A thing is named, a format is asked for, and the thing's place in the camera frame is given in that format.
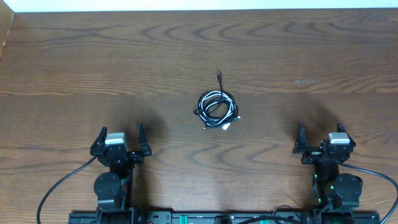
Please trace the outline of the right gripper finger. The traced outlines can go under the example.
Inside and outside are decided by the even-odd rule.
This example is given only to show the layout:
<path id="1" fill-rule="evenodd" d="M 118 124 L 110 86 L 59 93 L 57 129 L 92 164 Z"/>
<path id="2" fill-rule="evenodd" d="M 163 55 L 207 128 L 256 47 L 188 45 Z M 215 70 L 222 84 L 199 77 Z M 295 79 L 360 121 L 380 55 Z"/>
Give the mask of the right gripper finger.
<path id="1" fill-rule="evenodd" d="M 307 139 L 305 136 L 305 128 L 302 124 L 298 126 L 297 138 L 292 150 L 293 154 L 302 154 L 307 150 Z"/>
<path id="2" fill-rule="evenodd" d="M 350 143 L 351 145 L 353 145 L 353 146 L 356 146 L 355 141 L 354 141 L 353 138 L 346 132 L 346 130 L 345 130 L 345 128 L 344 128 L 344 126 L 343 126 L 343 124 L 342 124 L 341 122 L 338 122 L 338 123 L 336 124 L 336 131 L 337 131 L 338 133 L 345 133 L 346 136 L 347 136 L 347 138 L 349 139 L 349 143 Z"/>

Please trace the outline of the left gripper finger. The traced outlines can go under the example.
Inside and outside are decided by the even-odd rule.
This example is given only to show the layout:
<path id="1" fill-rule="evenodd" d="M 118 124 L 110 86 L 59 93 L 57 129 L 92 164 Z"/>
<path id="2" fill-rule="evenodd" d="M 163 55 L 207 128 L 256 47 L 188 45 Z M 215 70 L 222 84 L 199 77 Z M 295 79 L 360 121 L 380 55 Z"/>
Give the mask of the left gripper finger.
<path id="1" fill-rule="evenodd" d="M 102 127 L 98 137 L 90 147 L 90 154 L 98 154 L 103 151 L 105 145 L 105 139 L 107 134 L 107 127 Z"/>
<path id="2" fill-rule="evenodd" d="M 139 139 L 138 139 L 138 145 L 141 149 L 142 155 L 143 156 L 151 156 L 152 155 L 152 149 L 149 146 L 149 142 L 146 138 L 145 132 L 144 132 L 144 126 L 142 123 L 139 124 Z"/>

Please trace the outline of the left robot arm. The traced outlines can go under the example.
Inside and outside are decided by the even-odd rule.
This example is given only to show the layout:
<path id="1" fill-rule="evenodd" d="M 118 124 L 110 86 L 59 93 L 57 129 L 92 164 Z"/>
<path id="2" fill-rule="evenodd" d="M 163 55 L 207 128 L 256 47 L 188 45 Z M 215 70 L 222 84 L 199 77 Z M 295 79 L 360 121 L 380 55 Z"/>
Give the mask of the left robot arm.
<path id="1" fill-rule="evenodd" d="M 138 151 L 129 151 L 124 133 L 108 134 L 106 127 L 101 129 L 90 147 L 90 154 L 109 168 L 108 172 L 97 177 L 93 186 L 98 198 L 98 210 L 127 210 L 133 168 L 136 164 L 142 164 L 145 157 L 152 155 L 143 124 L 139 125 L 138 146 Z"/>

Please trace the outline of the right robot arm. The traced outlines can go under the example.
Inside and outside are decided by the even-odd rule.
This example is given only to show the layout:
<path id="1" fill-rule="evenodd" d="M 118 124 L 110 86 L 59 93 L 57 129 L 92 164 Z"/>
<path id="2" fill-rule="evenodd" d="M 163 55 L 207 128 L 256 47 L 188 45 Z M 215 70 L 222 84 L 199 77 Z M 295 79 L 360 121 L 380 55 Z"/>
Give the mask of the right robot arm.
<path id="1" fill-rule="evenodd" d="M 313 165 L 313 191 L 323 211 L 350 211 L 359 207 L 363 181 L 349 173 L 341 173 L 339 164 L 347 161 L 356 143 L 338 123 L 336 131 L 329 133 L 319 146 L 309 146 L 303 125 L 298 126 L 298 134 L 292 152 L 302 156 L 301 163 Z"/>

